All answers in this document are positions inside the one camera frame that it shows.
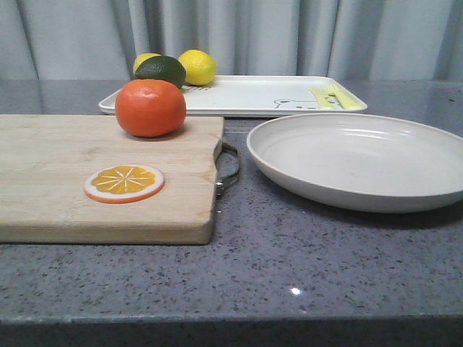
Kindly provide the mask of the orange mandarin fruit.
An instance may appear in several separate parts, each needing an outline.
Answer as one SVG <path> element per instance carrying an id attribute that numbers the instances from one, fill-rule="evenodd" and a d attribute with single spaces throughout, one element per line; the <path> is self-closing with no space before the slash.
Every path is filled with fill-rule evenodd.
<path id="1" fill-rule="evenodd" d="M 186 103 L 180 89 L 164 80 L 133 80 L 117 94 L 116 120 L 136 137 L 158 137 L 180 128 Z"/>

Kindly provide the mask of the beige round plate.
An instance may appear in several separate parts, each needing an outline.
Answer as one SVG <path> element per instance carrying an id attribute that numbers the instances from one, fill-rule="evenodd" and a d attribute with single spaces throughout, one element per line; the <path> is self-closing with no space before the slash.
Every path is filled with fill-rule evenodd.
<path id="1" fill-rule="evenodd" d="M 413 213 L 462 199 L 462 138 L 413 121 L 285 116 L 251 130 L 247 148 L 271 181 L 335 207 Z"/>

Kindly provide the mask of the white rectangular tray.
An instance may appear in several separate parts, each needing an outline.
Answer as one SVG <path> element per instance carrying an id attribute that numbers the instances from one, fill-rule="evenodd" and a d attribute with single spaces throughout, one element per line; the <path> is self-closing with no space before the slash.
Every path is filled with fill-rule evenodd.
<path id="1" fill-rule="evenodd" d="M 336 84 L 347 90 L 362 108 L 344 109 L 326 87 Z M 310 88 L 321 89 L 335 109 L 320 109 Z M 231 76 L 218 75 L 206 86 L 182 88 L 187 112 L 196 116 L 276 118 L 299 113 L 360 112 L 368 105 L 336 80 L 314 76 Z"/>

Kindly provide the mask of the yellow lemon right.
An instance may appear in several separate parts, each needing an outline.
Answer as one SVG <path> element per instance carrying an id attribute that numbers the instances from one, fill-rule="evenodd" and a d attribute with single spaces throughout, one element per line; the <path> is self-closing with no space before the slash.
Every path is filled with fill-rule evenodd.
<path id="1" fill-rule="evenodd" d="M 178 60 L 185 68 L 185 80 L 190 85 L 207 85 L 216 76 L 216 62 L 204 51 L 197 49 L 185 51 Z"/>

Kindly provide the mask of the yellow lemon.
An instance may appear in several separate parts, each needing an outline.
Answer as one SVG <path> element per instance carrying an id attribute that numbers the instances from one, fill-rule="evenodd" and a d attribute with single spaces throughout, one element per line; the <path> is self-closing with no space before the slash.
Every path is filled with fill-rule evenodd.
<path id="1" fill-rule="evenodd" d="M 159 53 L 142 53 L 140 55 L 138 55 L 136 58 L 135 58 L 135 61 L 134 61 L 134 64 L 133 64 L 133 67 L 132 67 L 132 72 L 133 74 L 135 74 L 135 72 L 137 71 L 137 69 L 139 68 L 139 66 L 147 59 L 149 58 L 152 58 L 152 57 L 156 57 L 156 56 L 160 56 Z"/>
<path id="2" fill-rule="evenodd" d="M 185 68 L 185 80 L 190 85 L 207 85 L 216 76 L 216 62 L 204 51 L 197 49 L 185 51 L 178 60 Z"/>

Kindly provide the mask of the orange slice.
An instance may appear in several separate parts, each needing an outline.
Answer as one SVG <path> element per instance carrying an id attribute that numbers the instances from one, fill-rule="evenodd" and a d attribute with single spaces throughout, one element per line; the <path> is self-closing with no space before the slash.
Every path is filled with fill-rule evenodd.
<path id="1" fill-rule="evenodd" d="M 123 204 L 152 197 L 164 184 L 164 175 L 157 168 L 145 164 L 123 164 L 89 176 L 84 183 L 84 192 L 97 202 Z"/>

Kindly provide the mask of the yellow-green plastic knife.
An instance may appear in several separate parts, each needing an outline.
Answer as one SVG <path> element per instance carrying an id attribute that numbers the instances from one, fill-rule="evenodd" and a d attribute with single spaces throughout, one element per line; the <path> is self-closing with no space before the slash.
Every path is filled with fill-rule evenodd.
<path id="1" fill-rule="evenodd" d="M 320 109 L 335 109 L 334 105 L 329 102 L 327 95 L 319 88 L 310 88 L 311 93 L 315 96 Z"/>

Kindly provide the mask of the green lime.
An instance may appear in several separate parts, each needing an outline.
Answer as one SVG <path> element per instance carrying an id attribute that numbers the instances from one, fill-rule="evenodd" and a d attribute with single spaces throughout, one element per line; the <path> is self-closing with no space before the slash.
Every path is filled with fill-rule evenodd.
<path id="1" fill-rule="evenodd" d="M 178 59 L 159 55 L 144 60 L 134 76 L 140 80 L 164 80 L 181 89 L 186 80 L 186 70 Z"/>

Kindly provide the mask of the yellow-green plastic fork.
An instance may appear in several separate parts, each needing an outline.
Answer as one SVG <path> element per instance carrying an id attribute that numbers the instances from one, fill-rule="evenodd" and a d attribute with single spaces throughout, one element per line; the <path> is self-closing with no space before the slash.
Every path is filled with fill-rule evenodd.
<path id="1" fill-rule="evenodd" d="M 336 97 L 344 109 L 362 108 L 361 102 L 359 102 L 343 87 L 336 84 L 330 84 L 326 87 L 326 92 L 328 95 Z"/>

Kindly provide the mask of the yellow lemon left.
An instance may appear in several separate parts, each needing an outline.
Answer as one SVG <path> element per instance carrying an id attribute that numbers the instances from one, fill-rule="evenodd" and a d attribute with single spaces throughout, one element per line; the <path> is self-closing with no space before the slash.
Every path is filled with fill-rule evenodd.
<path id="1" fill-rule="evenodd" d="M 147 59 L 149 58 L 152 58 L 152 57 L 156 57 L 156 56 L 160 56 L 159 53 L 142 53 L 140 55 L 138 55 L 136 58 L 135 58 L 135 61 L 134 61 L 134 64 L 133 64 L 133 67 L 132 67 L 132 72 L 133 74 L 135 74 L 135 72 L 137 71 L 137 69 L 139 68 L 139 66 Z"/>

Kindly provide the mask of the wooden cutting board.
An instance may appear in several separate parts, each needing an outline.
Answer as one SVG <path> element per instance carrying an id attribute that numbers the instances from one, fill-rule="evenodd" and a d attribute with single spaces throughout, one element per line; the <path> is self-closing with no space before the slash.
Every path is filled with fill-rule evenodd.
<path id="1" fill-rule="evenodd" d="M 113 116 L 1 116 L 5 243 L 207 244 L 224 120 L 162 137 Z"/>

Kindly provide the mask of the grey curtain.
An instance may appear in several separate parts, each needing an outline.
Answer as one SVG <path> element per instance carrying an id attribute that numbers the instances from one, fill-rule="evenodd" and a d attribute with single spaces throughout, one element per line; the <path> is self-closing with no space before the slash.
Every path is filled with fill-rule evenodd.
<path id="1" fill-rule="evenodd" d="M 3 1 L 3 80 L 125 80 L 141 53 L 220 74 L 462 80 L 460 1 Z"/>

